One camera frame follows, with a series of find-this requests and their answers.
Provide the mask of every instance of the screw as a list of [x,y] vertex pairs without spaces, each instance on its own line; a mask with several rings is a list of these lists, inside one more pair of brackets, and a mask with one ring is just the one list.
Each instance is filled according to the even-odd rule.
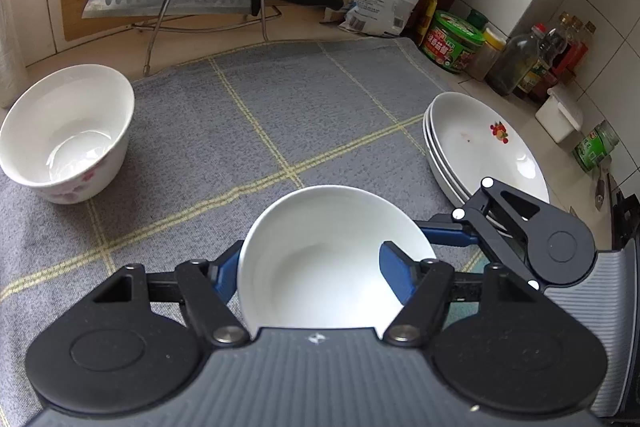
[[213,332],[213,338],[222,344],[237,344],[244,340],[246,332],[238,326],[222,326]]
[[420,330],[411,324],[400,324],[390,328],[389,336],[397,342],[408,343],[420,337]]

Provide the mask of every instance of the bowl with pink floral pattern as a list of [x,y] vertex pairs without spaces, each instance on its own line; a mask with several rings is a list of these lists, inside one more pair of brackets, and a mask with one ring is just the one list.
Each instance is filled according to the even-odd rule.
[[112,68],[82,64],[46,76],[0,128],[0,168],[53,203],[78,203],[114,179],[127,152],[134,95]]

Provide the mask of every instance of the white plate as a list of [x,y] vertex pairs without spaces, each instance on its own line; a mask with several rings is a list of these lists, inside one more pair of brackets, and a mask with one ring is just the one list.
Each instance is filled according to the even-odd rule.
[[[424,132],[425,140],[427,140],[427,131],[424,126],[422,128],[422,131]],[[455,189],[447,181],[444,175],[444,172],[442,172],[442,170],[440,169],[440,166],[438,165],[438,161],[434,157],[433,152],[431,152],[430,144],[428,142],[427,142],[427,161],[429,162],[431,172],[433,173],[433,177],[435,178],[438,186],[444,192],[444,195],[451,202],[451,204],[453,204],[453,206],[455,206],[456,208],[459,208],[460,206],[465,204],[465,201],[463,201],[462,198],[460,198],[460,196],[456,193]]]
[[[422,133],[424,134],[424,140],[427,144],[427,160],[433,173],[433,177],[444,192],[447,199],[453,204],[453,206],[462,206],[469,200],[469,196],[463,192],[460,186],[452,179],[449,172],[447,172],[446,166],[438,156],[436,144],[433,142],[433,135],[429,129],[429,111],[431,105],[427,108],[422,120]],[[500,223],[498,223],[492,215],[487,216],[487,220],[491,223],[502,235],[505,235],[506,229]]]
[[[549,202],[538,162],[513,127],[493,109],[469,95],[443,92],[433,100],[430,121],[447,171],[468,194],[490,176]],[[500,124],[503,127],[494,135],[492,126]]]
[[452,190],[456,193],[458,199],[467,201],[471,197],[471,194],[468,194],[465,189],[460,186],[457,179],[455,179],[455,177],[449,171],[447,171],[447,165],[442,158],[442,153],[438,151],[438,145],[434,140],[429,118],[432,106],[433,103],[431,103],[431,105],[427,108],[427,112],[425,112],[424,114],[424,120],[422,121],[422,131],[424,133],[424,139],[427,142],[427,147],[430,147],[431,155],[434,156],[434,160],[437,163],[438,168],[440,169],[440,173],[446,179],[447,184],[449,184]]
[[359,188],[321,185],[280,198],[240,252],[238,296],[251,334],[375,327],[382,336],[402,308],[380,273],[385,241],[416,261],[436,257],[402,210]]

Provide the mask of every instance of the white plastic box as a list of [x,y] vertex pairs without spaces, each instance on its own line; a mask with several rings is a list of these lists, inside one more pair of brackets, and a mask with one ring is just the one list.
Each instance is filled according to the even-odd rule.
[[582,110],[563,86],[550,87],[549,98],[536,113],[536,119],[556,143],[572,131],[582,129]]

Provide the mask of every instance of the gray checkered tablecloth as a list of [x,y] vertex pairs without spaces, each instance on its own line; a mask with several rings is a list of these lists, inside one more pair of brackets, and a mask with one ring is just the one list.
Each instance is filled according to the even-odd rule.
[[[29,343],[116,267],[214,259],[309,185],[364,188],[414,219],[449,212],[421,129],[447,89],[407,39],[252,46],[136,82],[124,165],[92,200],[47,203],[0,173],[0,426],[40,408]],[[458,269],[477,258],[434,249]]]

